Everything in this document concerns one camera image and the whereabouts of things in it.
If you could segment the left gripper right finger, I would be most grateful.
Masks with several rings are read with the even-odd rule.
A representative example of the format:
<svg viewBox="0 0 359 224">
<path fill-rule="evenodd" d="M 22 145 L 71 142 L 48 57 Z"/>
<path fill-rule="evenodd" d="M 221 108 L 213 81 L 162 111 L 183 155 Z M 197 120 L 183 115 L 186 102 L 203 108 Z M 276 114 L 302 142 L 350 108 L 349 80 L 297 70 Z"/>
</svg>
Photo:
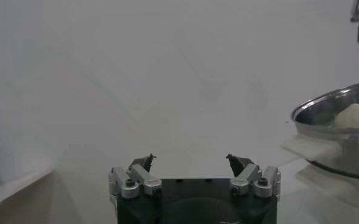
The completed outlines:
<svg viewBox="0 0 359 224">
<path fill-rule="evenodd" d="M 260 166 L 249 158 L 233 154 L 228 154 L 226 158 L 234 175 L 229 181 L 232 195 L 241 197 L 252 191 L 260 198 L 280 197 L 281 173 L 277 167 L 268 166 L 261 170 Z"/>
</svg>

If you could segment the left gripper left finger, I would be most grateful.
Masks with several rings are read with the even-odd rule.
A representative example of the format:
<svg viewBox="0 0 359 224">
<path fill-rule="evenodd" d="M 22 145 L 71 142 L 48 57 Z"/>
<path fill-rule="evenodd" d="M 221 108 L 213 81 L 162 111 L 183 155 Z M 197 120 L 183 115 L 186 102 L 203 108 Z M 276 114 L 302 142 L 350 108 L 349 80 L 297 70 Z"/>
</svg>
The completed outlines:
<svg viewBox="0 0 359 224">
<path fill-rule="evenodd" d="M 141 194 L 154 197 L 162 192 L 162 180 L 150 174 L 153 154 L 134 159 L 125 169 L 112 167 L 108 173 L 109 193 L 131 200 Z"/>
</svg>

